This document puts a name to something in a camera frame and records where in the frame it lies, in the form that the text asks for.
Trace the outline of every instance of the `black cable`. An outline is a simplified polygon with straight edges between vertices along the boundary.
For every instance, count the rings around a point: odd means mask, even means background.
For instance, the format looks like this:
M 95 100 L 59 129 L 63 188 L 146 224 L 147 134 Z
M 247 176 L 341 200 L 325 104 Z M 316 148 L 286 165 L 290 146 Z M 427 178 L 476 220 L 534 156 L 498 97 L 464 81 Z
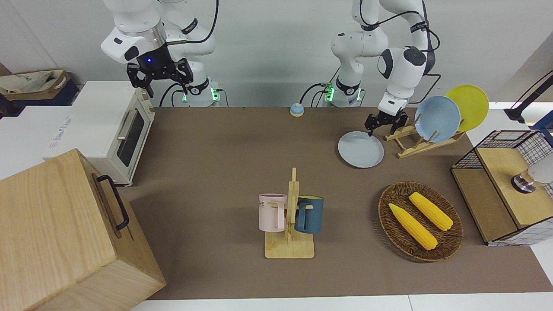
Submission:
M 175 93 L 184 93 L 183 90 L 176 90 L 176 91 L 173 91 L 173 93 L 171 94 L 171 107 L 175 107 L 175 101 L 173 100 L 173 97 L 175 96 Z
M 225 91 L 225 90 L 223 90 L 223 89 L 217 89 L 217 91 L 218 91 L 218 92 L 220 91 L 220 92 L 223 92 L 223 93 L 225 93 L 225 101 L 227 102 L 227 107 L 230 107 L 230 106 L 228 105 L 228 96 L 227 96 L 227 91 Z
M 438 81 L 440 81 L 440 79 L 442 78 L 442 75 L 440 75 L 440 74 L 426 74 L 425 76 L 438 77 L 438 79 L 436 79 L 436 81 L 434 81 L 434 83 L 432 84 L 432 86 L 428 89 L 428 92 L 426 92 L 426 94 L 424 95 L 424 97 L 423 97 L 420 101 L 410 101 L 410 102 L 409 102 L 410 105 L 415 105 L 415 104 L 417 104 L 417 103 L 422 103 L 422 101 L 426 99 L 426 97 L 428 96 L 428 94 L 430 94 L 430 91 L 432 91 L 432 89 L 434 88 L 434 86 L 436 85 L 436 83 L 438 83 Z
M 207 35 L 207 37 L 198 41 L 188 41 L 188 40 L 171 41 L 171 42 L 167 42 L 167 45 L 185 44 L 185 43 L 203 43 L 207 41 L 213 34 L 213 31 L 215 30 L 215 24 L 217 24 L 218 14 L 219 14 L 219 0 L 215 0 L 215 16 L 213 16 L 213 24 L 211 25 L 211 30 L 209 31 L 209 34 Z
M 332 75 L 332 78 L 330 78 L 330 80 L 328 81 L 328 83 L 332 83 L 332 80 L 334 80 L 334 78 L 336 77 L 336 75 L 338 74 L 338 71 L 340 70 L 340 66 L 338 66 L 338 69 L 336 69 L 336 72 L 334 72 L 334 74 Z M 318 107 L 319 106 L 319 103 L 321 102 L 321 98 L 322 98 L 322 94 L 321 96 L 319 96 L 319 99 L 317 100 L 317 105 L 315 105 L 315 107 Z
M 376 24 L 369 24 L 369 23 L 367 23 L 367 22 L 365 21 L 365 19 L 363 18 L 363 8 L 362 8 L 362 6 L 363 6 L 363 0 L 359 0 L 359 16 L 361 16 L 361 21 L 363 21 L 363 23 L 365 23 L 365 25 L 371 26 L 371 27 L 378 26 L 378 25 L 380 25 L 380 24 L 384 24 L 385 22 L 387 22 L 387 21 L 389 21 L 389 20 L 392 20 L 392 19 L 394 19 L 394 18 L 396 18 L 396 17 L 400 17 L 401 15 L 405 15 L 405 14 L 409 14 L 409 13 L 415 13 L 415 14 L 420 15 L 420 13 L 417 12 L 417 11 L 405 11 L 405 12 L 396 14 L 396 15 L 390 17 L 390 18 L 387 18 L 387 19 L 385 19 L 385 20 L 383 20 L 383 21 L 381 21 L 381 22 L 378 22 L 378 23 L 376 23 Z
M 369 23 L 367 23 L 367 22 L 365 21 L 365 19 L 363 18 L 363 9 L 362 9 L 362 5 L 363 5 L 363 0 L 360 0 L 360 1 L 359 1 L 359 15 L 361 16 L 361 21 L 362 21 L 363 23 L 365 23 L 366 26 L 371 26 L 371 27 L 375 27 L 375 26 L 381 25 L 381 24 L 383 24 L 383 23 L 385 23 L 385 22 L 387 22 L 387 21 L 389 21 L 389 20 L 392 20 L 392 19 L 394 19 L 394 18 L 396 18 L 396 17 L 400 17 L 400 16 L 402 16 L 402 15 L 409 14 L 409 13 L 415 13 L 415 14 L 418 14 L 419 16 L 421 16 L 420 12 L 417 12 L 417 11 L 405 11 L 405 12 L 401 12 L 401 13 L 399 13 L 399 14 L 396 14 L 396 15 L 390 17 L 390 18 L 387 18 L 387 19 L 385 19 L 385 20 L 383 20 L 383 21 L 381 21 L 381 22 L 378 22 L 378 23 L 376 23 L 376 24 L 369 24 Z M 425 15 L 424 15 L 424 18 L 425 18 L 426 25 L 428 25 L 428 19 L 427 19 L 427 17 L 426 17 L 426 8 L 425 8 Z M 422 50 L 421 52 L 432 52 L 432 51 L 435 51 L 435 50 L 437 50 L 437 49 L 440 47 L 440 37 L 438 37 L 438 35 L 437 35 L 436 33 L 434 33 L 432 30 L 430 30 L 430 28 L 429 28 L 428 26 L 426 26 L 426 30 L 427 30 L 429 33 L 431 33 L 432 35 L 434 35 L 434 37 L 436 37 L 436 40 L 438 41 L 438 45 L 437 45 L 437 47 L 434 48 L 434 47 L 431 45 L 431 43 L 429 42 L 429 44 L 430 44 L 430 46 L 431 46 L 431 49 Z
M 361 92 L 363 92 L 363 97 L 361 97 L 361 103 L 359 103 L 359 107 L 363 106 L 363 101 L 365 100 L 365 95 L 367 94 L 367 91 L 364 89 L 361 89 Z
M 177 85 L 179 85 L 179 84 L 178 83 L 173 83 L 165 90 L 165 93 L 163 93 L 163 96 L 161 97 L 161 100 L 159 101 L 159 107 L 161 107 L 161 105 L 163 104 L 163 100 L 167 96 L 167 93 L 169 93 L 169 90 L 171 90 L 173 87 L 175 87 Z
M 433 32 L 432 30 L 430 30 L 430 28 L 427 28 L 426 30 L 427 30 L 429 33 L 431 33 L 432 35 L 434 35 L 434 37 L 436 37 L 436 40 L 438 41 L 438 45 L 434 48 L 434 47 L 432 46 L 432 42 L 429 42 L 431 49 L 428 49 L 428 50 L 421 50 L 421 52 L 432 52 L 432 51 L 435 51 L 435 50 L 437 50 L 437 49 L 440 47 L 440 44 L 441 44 L 441 43 L 440 43 L 440 37 L 438 37 L 438 35 L 437 35 L 435 32 Z
M 307 90 L 305 90 L 304 94 L 301 95 L 300 104 L 304 101 L 304 97 L 305 97 L 305 95 L 307 95 L 307 92 L 311 91 L 311 89 L 313 89 L 314 87 L 318 87 L 318 86 L 321 86 L 321 87 L 326 86 L 326 83 L 316 83 L 316 84 L 313 84 L 310 87 L 308 87 Z
M 320 93 L 321 96 L 322 96 L 323 93 L 326 93 L 326 90 L 322 90 L 322 91 L 316 92 L 316 93 L 313 95 L 313 98 L 311 99 L 311 105 L 310 105 L 309 107 L 313 107 L 313 103 L 315 102 L 315 97 L 317 97 L 317 94 L 319 94 L 319 93 Z
M 553 70 L 549 71 L 548 73 L 546 73 L 543 77 L 540 78 L 540 80 L 536 81 L 536 83 L 532 84 L 531 87 L 529 87 L 526 92 L 524 92 L 524 94 L 522 94 L 522 96 L 519 97 L 519 99 L 517 99 L 517 101 L 515 101 L 515 103 L 511 106 L 511 109 L 513 109 L 513 107 L 532 89 L 534 88 L 534 86 L 536 86 L 536 84 L 540 83 L 543 79 L 545 79 L 545 77 L 549 76 L 551 73 L 553 72 Z

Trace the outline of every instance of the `blue plate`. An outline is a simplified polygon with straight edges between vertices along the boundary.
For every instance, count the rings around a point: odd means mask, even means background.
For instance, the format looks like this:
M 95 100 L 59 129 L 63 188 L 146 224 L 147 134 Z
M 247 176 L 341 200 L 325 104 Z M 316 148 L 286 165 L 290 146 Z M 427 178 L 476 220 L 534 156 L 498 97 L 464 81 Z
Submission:
M 434 131 L 438 131 L 430 142 L 439 143 L 451 138 L 461 123 L 461 113 L 454 101 L 445 96 L 433 96 L 423 101 L 415 113 L 417 133 L 429 141 Z

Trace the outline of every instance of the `pink mug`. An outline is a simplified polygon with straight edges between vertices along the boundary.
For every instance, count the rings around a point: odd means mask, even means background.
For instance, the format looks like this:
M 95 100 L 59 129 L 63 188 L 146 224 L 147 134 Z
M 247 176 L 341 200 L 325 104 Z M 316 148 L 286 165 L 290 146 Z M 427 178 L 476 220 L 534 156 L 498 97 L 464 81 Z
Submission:
M 284 209 L 288 202 L 285 194 L 264 193 L 259 195 L 259 229 L 265 232 L 284 231 Z

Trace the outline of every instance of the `wire basket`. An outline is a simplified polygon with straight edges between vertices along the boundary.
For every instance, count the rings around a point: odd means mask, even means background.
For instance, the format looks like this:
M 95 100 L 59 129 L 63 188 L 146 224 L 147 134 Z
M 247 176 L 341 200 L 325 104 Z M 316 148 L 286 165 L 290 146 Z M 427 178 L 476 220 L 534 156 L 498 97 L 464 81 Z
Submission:
M 409 195 L 419 192 L 432 203 L 436 204 L 453 220 L 453 226 L 447 231 L 438 229 L 409 200 Z M 393 203 L 409 212 L 438 240 L 435 249 L 425 250 L 399 223 L 390 210 Z M 463 243 L 463 225 L 455 208 L 436 190 L 414 182 L 395 183 L 386 188 L 378 201 L 378 217 L 384 232 L 392 243 L 407 255 L 418 260 L 434 262 L 453 256 Z

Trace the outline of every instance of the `corn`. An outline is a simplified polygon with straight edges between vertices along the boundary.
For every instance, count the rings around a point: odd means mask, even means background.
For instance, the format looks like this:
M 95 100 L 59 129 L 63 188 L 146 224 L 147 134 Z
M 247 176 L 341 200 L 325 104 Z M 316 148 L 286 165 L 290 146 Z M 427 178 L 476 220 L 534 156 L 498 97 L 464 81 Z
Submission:
M 426 228 L 424 228 L 420 222 L 409 214 L 406 210 L 400 208 L 399 206 L 390 203 L 390 209 L 394 214 L 395 218 L 399 221 L 401 226 L 406 229 L 406 231 L 415 238 L 415 240 L 427 251 L 433 250 L 438 245 L 438 240 L 430 233 Z
M 440 230 L 447 231 L 451 229 L 453 220 L 422 194 L 413 192 L 409 196 L 409 200 Z

